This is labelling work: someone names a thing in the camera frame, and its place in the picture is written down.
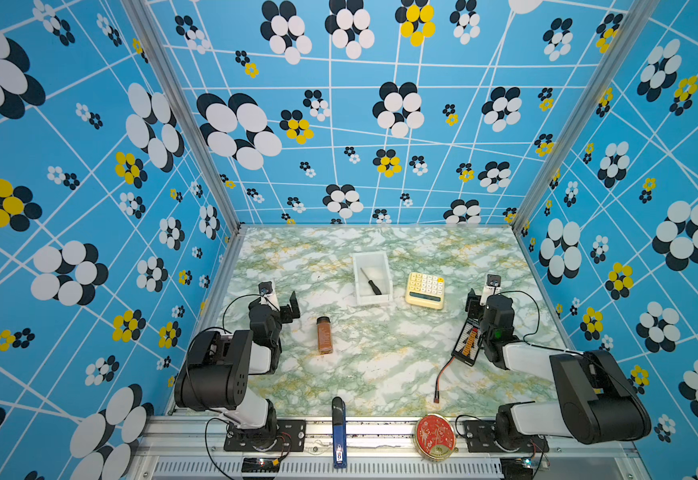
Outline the black handled screwdriver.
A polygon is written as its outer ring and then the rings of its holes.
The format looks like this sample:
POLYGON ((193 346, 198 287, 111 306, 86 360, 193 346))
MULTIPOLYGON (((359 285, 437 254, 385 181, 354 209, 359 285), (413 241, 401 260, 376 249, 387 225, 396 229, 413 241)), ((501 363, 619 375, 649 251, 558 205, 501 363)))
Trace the black handled screwdriver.
POLYGON ((370 289, 372 290, 372 292, 373 292, 375 295, 377 295, 377 296, 382 295, 382 294, 383 294, 382 290, 381 290, 380 287, 376 284, 376 282, 367 274, 367 272, 366 272, 363 268, 360 268, 359 271, 360 271, 360 273, 364 276, 364 278, 365 278, 365 280, 367 281, 367 283, 368 283, 370 289))

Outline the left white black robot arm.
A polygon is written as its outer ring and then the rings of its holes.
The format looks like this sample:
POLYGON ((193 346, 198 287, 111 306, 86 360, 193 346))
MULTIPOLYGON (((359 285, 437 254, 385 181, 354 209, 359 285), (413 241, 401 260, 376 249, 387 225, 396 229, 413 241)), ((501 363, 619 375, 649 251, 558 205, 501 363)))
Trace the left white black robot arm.
POLYGON ((208 327, 193 338, 176 379, 174 401, 179 408, 210 412, 226 423, 228 451, 291 447, 305 423, 281 422, 274 403, 250 390, 248 381, 276 372, 282 327, 301 316, 297 294, 281 306, 273 284, 266 282, 248 314, 247 329, 208 327))

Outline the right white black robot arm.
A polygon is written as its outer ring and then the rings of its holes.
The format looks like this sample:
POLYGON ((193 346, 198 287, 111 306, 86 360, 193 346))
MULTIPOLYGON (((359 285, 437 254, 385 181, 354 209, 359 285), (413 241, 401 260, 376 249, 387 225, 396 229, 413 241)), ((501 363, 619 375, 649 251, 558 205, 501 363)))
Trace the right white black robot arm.
POLYGON ((482 353, 498 369, 548 380, 556 389, 555 401, 498 408, 494 435, 502 448, 517 450, 534 437, 549 436, 585 445, 636 441, 652 431, 646 407, 610 352, 562 350, 519 338, 513 300, 502 294, 471 291, 465 312, 468 332, 476 334, 466 341, 470 364, 482 353))

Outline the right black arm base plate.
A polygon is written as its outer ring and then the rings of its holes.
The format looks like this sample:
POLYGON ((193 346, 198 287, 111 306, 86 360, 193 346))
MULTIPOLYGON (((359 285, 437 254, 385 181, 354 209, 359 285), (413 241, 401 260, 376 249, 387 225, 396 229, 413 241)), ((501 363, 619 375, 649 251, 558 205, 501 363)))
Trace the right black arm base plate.
POLYGON ((548 453, 549 443, 541 436, 514 434, 495 421, 477 418, 457 421, 457 432, 466 441, 470 453, 548 453))

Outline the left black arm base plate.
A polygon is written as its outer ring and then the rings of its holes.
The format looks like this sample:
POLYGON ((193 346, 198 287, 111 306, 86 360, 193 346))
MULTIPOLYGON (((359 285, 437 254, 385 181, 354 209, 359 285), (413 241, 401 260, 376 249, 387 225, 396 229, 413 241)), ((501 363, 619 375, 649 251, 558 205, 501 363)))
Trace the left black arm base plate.
POLYGON ((258 429, 227 429, 224 442, 226 452, 303 452, 307 422, 303 419, 269 421, 258 429))

